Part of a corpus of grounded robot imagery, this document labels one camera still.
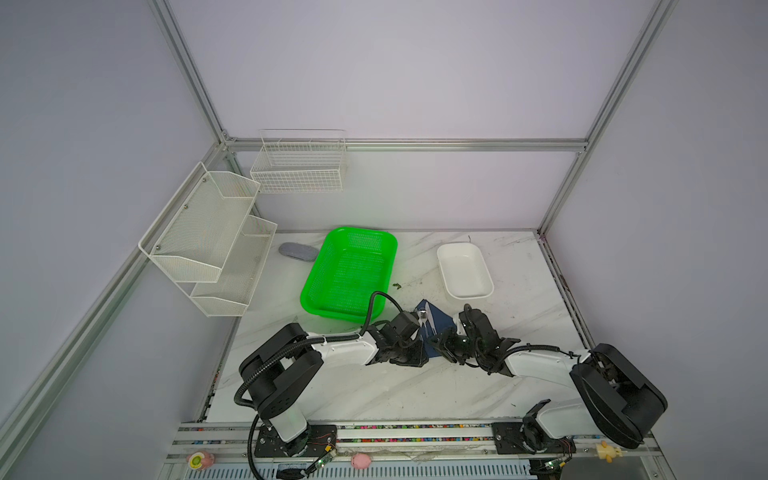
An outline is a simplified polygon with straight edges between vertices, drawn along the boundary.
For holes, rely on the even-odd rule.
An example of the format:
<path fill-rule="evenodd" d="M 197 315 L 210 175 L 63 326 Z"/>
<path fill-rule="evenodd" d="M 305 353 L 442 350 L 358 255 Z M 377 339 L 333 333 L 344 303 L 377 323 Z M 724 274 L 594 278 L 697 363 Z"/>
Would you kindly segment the dark blue paper napkin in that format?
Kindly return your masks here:
<path fill-rule="evenodd" d="M 440 354 L 428 344 L 428 340 L 455 325 L 453 318 L 426 299 L 422 299 L 415 308 L 420 325 L 420 336 L 424 343 L 426 356 L 439 357 Z"/>

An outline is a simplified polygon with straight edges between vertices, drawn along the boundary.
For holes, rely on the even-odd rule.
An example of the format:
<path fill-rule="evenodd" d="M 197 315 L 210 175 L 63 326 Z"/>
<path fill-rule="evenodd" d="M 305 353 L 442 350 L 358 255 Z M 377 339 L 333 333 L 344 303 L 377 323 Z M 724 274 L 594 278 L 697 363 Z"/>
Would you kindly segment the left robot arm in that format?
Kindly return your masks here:
<path fill-rule="evenodd" d="M 311 425 L 297 402 L 322 367 L 392 364 L 420 368 L 428 362 L 421 333 L 424 309 L 399 309 L 392 320 L 366 323 L 360 330 L 310 334 L 299 324 L 282 327 L 239 366 L 241 385 L 234 403 L 252 409 L 261 426 L 257 456 L 297 457 L 335 443 L 337 429 Z"/>

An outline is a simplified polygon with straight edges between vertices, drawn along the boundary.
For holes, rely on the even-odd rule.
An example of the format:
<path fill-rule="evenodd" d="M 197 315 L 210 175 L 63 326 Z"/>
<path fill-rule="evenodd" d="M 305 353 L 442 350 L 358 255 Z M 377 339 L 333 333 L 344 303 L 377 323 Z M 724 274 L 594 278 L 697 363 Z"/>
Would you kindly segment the green plastic basket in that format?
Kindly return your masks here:
<path fill-rule="evenodd" d="M 371 294 L 386 293 L 398 240 L 386 231 L 341 227 L 322 244 L 300 294 L 309 314 L 363 324 Z"/>

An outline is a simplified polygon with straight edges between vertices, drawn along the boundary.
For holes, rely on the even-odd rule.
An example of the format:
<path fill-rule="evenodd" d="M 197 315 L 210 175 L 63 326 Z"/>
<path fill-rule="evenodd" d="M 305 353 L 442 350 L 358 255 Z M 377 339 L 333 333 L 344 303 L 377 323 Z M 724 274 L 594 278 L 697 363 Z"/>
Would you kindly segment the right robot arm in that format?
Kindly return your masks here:
<path fill-rule="evenodd" d="M 501 337 L 488 316 L 469 304 L 458 325 L 436 332 L 427 343 L 454 364 L 576 392 L 567 401 L 543 399 L 522 417 L 513 443 L 530 453 L 575 436 L 602 436 L 635 449 L 668 408 L 664 394 L 615 346 L 565 350 Z"/>

